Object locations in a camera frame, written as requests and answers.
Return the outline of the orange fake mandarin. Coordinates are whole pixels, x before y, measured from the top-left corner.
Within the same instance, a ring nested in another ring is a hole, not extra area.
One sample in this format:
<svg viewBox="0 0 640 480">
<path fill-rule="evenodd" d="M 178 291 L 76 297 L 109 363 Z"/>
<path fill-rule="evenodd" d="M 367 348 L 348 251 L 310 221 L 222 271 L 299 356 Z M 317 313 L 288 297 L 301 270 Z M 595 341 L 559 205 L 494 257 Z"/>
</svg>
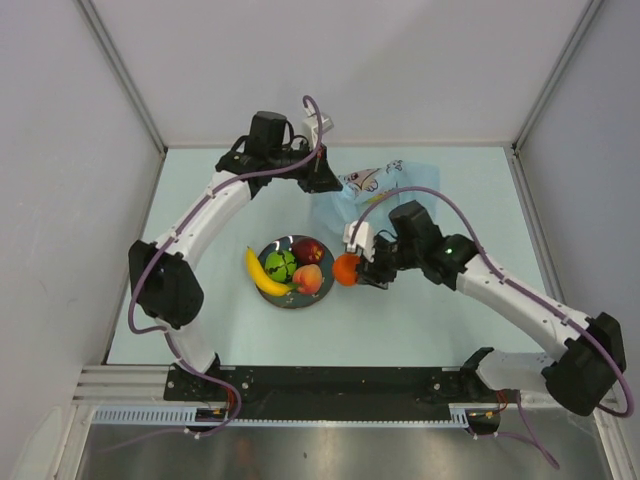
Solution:
<svg viewBox="0 0 640 480">
<path fill-rule="evenodd" d="M 332 273 L 335 280 L 346 287 L 351 287 L 358 282 L 358 273 L 350 270 L 349 260 L 352 253 L 344 253 L 335 259 L 332 266 Z"/>
</svg>

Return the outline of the light blue printed plastic bag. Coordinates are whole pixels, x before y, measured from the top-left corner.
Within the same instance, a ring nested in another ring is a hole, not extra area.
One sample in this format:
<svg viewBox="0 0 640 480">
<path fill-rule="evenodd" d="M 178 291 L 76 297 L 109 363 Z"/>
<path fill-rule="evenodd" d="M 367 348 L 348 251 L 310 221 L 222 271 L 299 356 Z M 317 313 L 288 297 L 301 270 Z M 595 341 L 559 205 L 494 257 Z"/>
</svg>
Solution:
<svg viewBox="0 0 640 480">
<path fill-rule="evenodd" d="M 381 167 L 338 175 L 337 178 L 342 183 L 342 190 L 314 195 L 311 215 L 313 220 L 339 237 L 342 237 L 345 225 L 357 221 L 371 205 L 365 201 L 373 196 L 411 186 L 440 190 L 440 169 L 437 166 L 403 160 L 393 160 Z M 365 221 L 376 230 L 390 230 L 390 211 L 413 200 L 421 203 L 435 217 L 437 198 L 411 191 L 385 200 Z"/>
</svg>

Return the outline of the orange fake peach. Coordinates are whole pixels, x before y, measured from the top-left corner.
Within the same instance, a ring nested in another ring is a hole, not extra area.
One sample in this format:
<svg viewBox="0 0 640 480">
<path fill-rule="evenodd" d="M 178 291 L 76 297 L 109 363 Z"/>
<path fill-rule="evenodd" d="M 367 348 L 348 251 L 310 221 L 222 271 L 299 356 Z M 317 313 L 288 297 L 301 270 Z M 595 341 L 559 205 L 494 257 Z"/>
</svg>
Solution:
<svg viewBox="0 0 640 480">
<path fill-rule="evenodd" d="M 295 290 L 303 295 L 316 294 L 323 284 L 323 274 L 317 264 L 308 264 L 299 267 L 293 274 L 292 282 Z"/>
</svg>

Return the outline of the red fake apple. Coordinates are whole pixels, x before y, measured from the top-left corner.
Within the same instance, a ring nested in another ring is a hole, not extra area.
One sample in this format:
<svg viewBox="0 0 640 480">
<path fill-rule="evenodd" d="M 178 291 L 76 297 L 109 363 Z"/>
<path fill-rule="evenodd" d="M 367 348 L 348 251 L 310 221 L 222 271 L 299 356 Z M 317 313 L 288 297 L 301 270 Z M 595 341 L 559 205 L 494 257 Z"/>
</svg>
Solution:
<svg viewBox="0 0 640 480">
<path fill-rule="evenodd" d="M 319 264 L 325 256 L 325 247 L 314 238 L 301 237 L 293 242 L 291 252 L 300 265 Z"/>
</svg>

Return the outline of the green fake watermelon ball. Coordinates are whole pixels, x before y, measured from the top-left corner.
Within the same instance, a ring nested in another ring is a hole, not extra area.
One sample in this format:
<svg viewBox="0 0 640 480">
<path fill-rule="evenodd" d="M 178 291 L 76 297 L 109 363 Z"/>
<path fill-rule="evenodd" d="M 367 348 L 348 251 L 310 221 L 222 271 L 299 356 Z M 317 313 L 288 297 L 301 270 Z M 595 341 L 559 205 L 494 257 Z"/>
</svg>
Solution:
<svg viewBox="0 0 640 480">
<path fill-rule="evenodd" d="M 291 251 L 276 250 L 266 257 L 264 269 L 275 282 L 289 283 L 298 269 L 298 263 Z"/>
</svg>

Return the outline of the yellow fake banana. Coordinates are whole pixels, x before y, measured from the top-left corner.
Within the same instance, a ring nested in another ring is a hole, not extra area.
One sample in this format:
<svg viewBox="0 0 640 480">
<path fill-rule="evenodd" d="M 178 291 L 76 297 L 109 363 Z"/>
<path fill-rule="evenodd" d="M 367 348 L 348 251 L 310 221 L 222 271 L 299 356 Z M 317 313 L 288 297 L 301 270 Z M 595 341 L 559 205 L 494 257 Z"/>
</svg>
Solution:
<svg viewBox="0 0 640 480">
<path fill-rule="evenodd" d="M 294 283 L 279 283 L 271 279 L 260 264 L 254 250 L 250 247 L 247 248 L 245 253 L 245 265 L 256 287 L 267 295 L 282 297 L 297 289 L 297 285 Z"/>
</svg>

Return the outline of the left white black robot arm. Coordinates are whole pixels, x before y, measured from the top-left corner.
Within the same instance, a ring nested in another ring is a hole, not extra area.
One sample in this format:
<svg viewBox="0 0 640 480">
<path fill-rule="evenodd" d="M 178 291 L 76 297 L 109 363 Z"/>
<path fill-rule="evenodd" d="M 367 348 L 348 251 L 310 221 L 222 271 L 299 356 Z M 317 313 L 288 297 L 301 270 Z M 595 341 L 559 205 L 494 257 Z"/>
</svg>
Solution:
<svg viewBox="0 0 640 480">
<path fill-rule="evenodd" d="M 205 191 L 176 224 L 155 241 L 138 240 L 129 249 L 127 315 L 132 317 L 141 308 L 154 320 L 154 330 L 164 334 L 177 362 L 192 368 L 185 385 L 199 399 L 214 397 L 221 387 L 220 374 L 210 368 L 217 355 L 204 339 L 198 319 L 204 291 L 195 269 L 206 249 L 274 178 L 292 179 L 309 194 L 341 188 L 323 143 L 333 121 L 313 106 L 306 112 L 301 134 L 285 116 L 257 112 L 248 134 L 221 156 Z"/>
</svg>

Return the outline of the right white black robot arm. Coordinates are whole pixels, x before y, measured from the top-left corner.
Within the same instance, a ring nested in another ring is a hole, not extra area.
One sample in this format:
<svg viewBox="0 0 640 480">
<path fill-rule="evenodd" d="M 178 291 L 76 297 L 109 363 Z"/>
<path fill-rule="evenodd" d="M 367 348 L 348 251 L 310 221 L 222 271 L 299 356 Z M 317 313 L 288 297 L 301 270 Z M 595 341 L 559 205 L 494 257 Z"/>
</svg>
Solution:
<svg viewBox="0 0 640 480">
<path fill-rule="evenodd" d="M 435 285 L 489 307 L 527 334 L 538 353 L 477 350 L 462 366 L 463 393 L 484 401 L 498 390 L 550 395 L 570 412 L 588 416 L 622 381 L 626 356 L 619 322 L 607 313 L 590 316 L 509 275 L 461 234 L 445 236 L 418 202 L 389 214 L 395 236 L 376 234 L 364 219 L 344 228 L 345 250 L 358 256 L 356 280 L 385 289 L 400 271 L 419 270 Z"/>
</svg>

